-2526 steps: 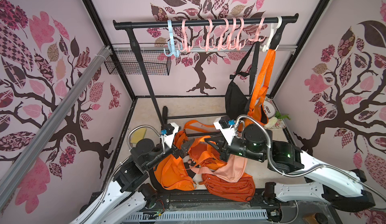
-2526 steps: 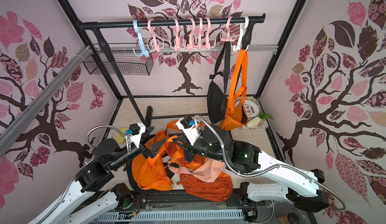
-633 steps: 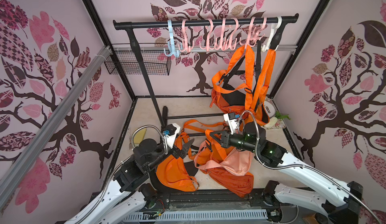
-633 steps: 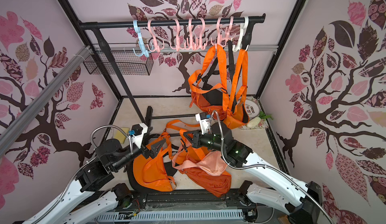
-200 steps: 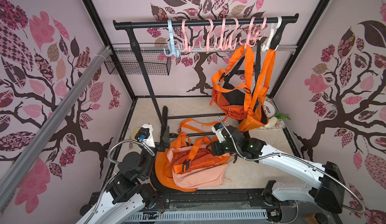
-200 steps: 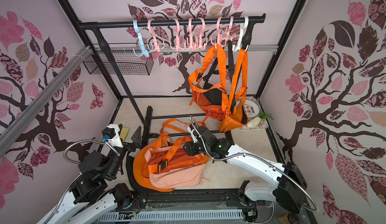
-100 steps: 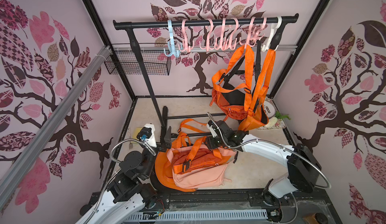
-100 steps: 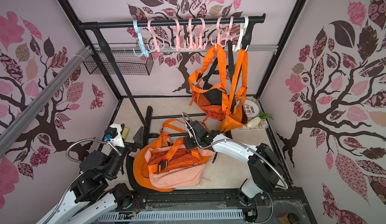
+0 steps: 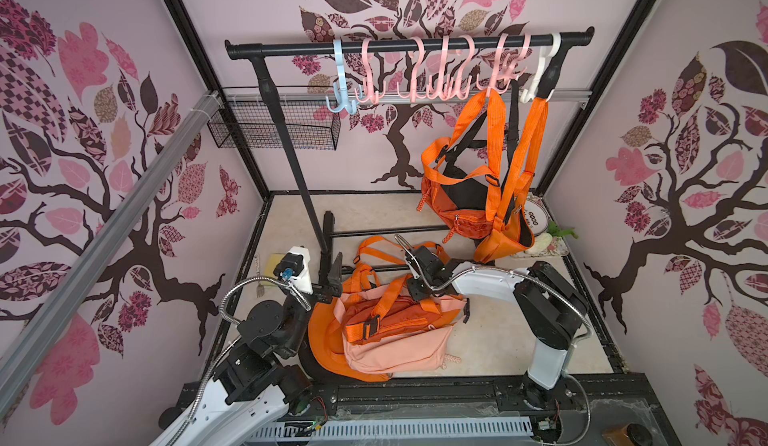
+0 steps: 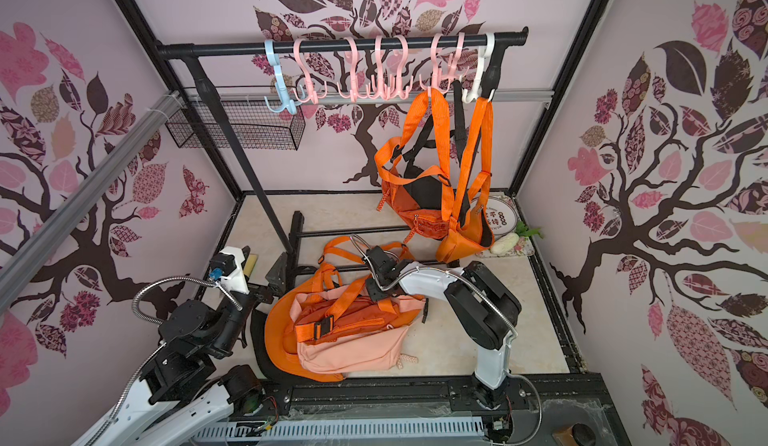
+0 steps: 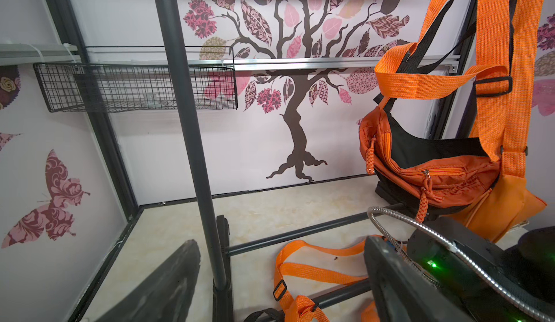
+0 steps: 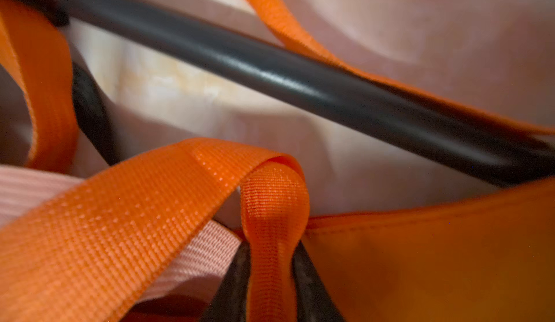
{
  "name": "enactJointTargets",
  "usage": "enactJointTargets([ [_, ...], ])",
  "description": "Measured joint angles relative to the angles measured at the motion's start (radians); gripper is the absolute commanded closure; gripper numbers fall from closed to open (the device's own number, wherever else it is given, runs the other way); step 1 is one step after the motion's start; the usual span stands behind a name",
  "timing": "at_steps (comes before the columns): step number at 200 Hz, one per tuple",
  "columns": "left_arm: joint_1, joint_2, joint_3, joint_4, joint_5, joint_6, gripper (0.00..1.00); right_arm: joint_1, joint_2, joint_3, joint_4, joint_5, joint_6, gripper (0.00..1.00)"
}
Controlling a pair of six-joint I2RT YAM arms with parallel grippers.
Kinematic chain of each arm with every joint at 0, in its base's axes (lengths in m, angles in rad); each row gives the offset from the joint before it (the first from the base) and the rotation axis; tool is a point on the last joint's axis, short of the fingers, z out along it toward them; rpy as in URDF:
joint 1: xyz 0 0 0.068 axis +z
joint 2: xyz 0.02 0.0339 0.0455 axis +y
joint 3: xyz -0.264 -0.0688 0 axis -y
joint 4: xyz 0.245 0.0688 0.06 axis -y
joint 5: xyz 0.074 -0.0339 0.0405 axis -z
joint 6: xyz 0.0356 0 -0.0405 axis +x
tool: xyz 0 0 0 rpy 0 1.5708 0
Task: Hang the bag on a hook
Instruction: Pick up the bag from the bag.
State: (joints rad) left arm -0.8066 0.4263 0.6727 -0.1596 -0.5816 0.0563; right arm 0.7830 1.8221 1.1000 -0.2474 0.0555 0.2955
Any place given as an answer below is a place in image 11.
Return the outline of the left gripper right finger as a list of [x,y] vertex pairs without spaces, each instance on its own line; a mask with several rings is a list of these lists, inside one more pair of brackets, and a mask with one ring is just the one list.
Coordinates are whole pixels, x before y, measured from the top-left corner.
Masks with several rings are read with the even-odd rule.
[[378,321],[471,320],[382,239],[366,239],[364,261]]

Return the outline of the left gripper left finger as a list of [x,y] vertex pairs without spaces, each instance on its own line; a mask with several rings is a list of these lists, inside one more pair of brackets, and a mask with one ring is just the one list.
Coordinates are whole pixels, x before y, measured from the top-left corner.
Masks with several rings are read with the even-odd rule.
[[195,240],[175,250],[99,321],[185,321],[195,294],[201,253]]

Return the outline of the bright orange sling bag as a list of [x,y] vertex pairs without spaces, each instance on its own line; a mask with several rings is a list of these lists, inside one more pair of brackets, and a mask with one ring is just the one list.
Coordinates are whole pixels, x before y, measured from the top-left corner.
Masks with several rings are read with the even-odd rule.
[[537,29],[544,0],[478,0],[476,72],[478,138],[500,164],[493,189],[455,219],[495,243],[546,208],[527,189],[526,152],[533,100]]

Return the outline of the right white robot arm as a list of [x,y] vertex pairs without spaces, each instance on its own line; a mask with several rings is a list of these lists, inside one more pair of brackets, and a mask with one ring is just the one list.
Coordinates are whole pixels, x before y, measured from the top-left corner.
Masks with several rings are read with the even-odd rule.
[[408,257],[474,321],[554,320],[553,227],[503,250],[446,217],[412,225]]

